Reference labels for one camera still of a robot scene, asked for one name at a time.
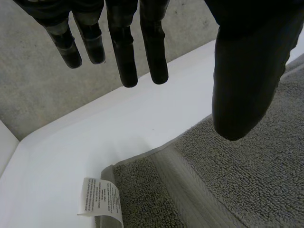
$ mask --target gray towel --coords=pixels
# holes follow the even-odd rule
[[[211,117],[150,152],[108,167],[126,227],[304,226],[304,55],[286,68],[263,120],[245,138]],[[120,227],[110,217],[96,226]]]

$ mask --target concrete surface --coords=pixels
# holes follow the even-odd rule
[[[99,20],[106,61],[93,65],[77,27],[70,27],[82,56],[69,69],[46,31],[11,0],[0,8],[0,120],[19,139],[122,86],[116,67],[106,10]],[[167,61],[215,39],[218,26],[203,0],[171,0],[163,28]],[[139,76],[149,71],[136,12],[131,26]]]

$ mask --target gloved hand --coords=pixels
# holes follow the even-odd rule
[[[103,0],[14,0],[46,28],[66,64],[81,65],[68,27],[72,10],[93,63],[105,59],[98,19]],[[220,25],[215,49],[212,115],[229,140],[250,132],[265,115],[304,21],[304,0],[205,0]],[[163,19],[169,0],[140,0],[143,39],[152,79],[168,80]],[[122,83],[137,84],[130,24],[137,0],[106,0],[109,30]]]
[[[73,12],[83,43],[93,64],[105,60],[98,19],[104,0],[14,0],[40,25],[54,41],[63,60],[70,68],[81,66],[82,60],[68,25]],[[109,31],[122,84],[137,84],[133,37],[130,25],[137,10],[138,0],[106,0]],[[162,19],[169,0],[140,0],[140,22],[148,65],[154,83],[168,80]]]

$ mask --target floor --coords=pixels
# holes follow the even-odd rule
[[[92,65],[76,25],[70,27],[83,59],[69,69],[46,31],[12,0],[0,8],[0,120],[22,140],[36,129],[122,86],[107,28],[99,20],[106,61]],[[163,20],[167,61],[214,40],[218,26],[203,0],[172,0]],[[131,26],[139,76],[149,71],[138,12]]]

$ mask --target black glove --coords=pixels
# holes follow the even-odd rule
[[[104,62],[105,51],[98,24],[104,0],[14,1],[46,29],[65,63],[70,68],[77,68],[81,66],[82,60],[68,25],[68,15],[72,11],[91,62]],[[125,87],[133,87],[138,81],[130,31],[137,3],[138,0],[106,0],[109,31],[120,78]],[[140,0],[142,35],[151,76],[156,84],[168,80],[165,34],[161,23],[168,4],[169,0]]]

